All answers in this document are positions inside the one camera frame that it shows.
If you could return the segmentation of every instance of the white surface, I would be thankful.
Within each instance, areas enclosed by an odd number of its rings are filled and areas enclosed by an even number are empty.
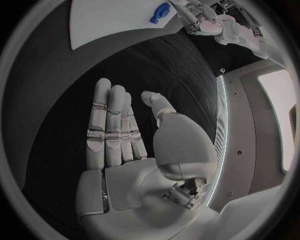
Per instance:
[[[297,97],[293,81],[286,70],[275,71],[258,77],[277,116],[282,141],[282,167],[288,171],[294,156],[294,140],[289,111]]]
[[[165,0],[73,0],[70,13],[72,49],[93,40],[129,30],[164,28],[176,14],[170,13],[158,24],[149,22],[156,8]]]

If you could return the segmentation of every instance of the blue object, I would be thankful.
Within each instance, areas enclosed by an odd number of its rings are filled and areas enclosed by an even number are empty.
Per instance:
[[[153,14],[153,17],[151,17],[150,23],[158,24],[159,19],[164,18],[165,16],[167,16],[169,14],[170,7],[171,7],[170,4],[168,4],[166,2],[159,5]]]

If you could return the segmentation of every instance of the white panel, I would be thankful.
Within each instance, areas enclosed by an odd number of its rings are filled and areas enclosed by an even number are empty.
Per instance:
[[[72,49],[93,40],[129,30],[164,28],[176,14],[159,19],[158,24],[149,20],[156,8],[165,0],[73,0],[70,13],[70,39]]]
[[[286,70],[275,71],[258,77],[268,95],[280,128],[282,139],[282,167],[289,170],[294,156],[294,139],[290,122],[290,109],[297,97],[293,81]]]

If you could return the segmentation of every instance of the dark background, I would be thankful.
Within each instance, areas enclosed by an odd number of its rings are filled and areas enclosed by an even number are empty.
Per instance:
[[[36,2],[36,0],[27,1],[17,1],[13,3],[3,3],[2,2],[2,14],[0,15],[2,36],[0,38],[0,47],[2,48],[7,37],[10,35],[15,25],[22,19],[27,10]],[[278,17],[284,22],[286,27],[289,29],[290,33],[294,37],[297,43],[300,43],[298,32],[300,30],[300,3],[295,0],[265,0],[266,3],[270,5],[278,13]],[[224,67],[227,71],[233,70],[240,67],[240,64],[249,64],[255,59],[246,59],[245,62],[241,62],[242,59],[237,58],[237,56],[230,56],[229,59],[223,59],[219,65],[213,61],[215,54],[222,51],[218,50],[218,45],[216,43],[216,53],[210,54],[203,49],[203,43],[198,42],[193,37],[190,37],[192,42],[200,49],[204,58],[212,66],[212,70],[215,74],[218,73],[220,67]],[[266,239],[299,239],[300,237],[300,209],[298,202],[300,200],[300,194],[297,194],[293,205],[290,207],[284,218],[280,221],[279,225],[269,234]],[[23,239],[33,239],[34,237],[27,231],[26,227],[20,222],[18,217],[14,214],[14,211],[10,208],[9,203],[7,203],[5,197],[0,194],[0,205],[2,208],[2,235],[9,236],[10,238],[20,238]]]

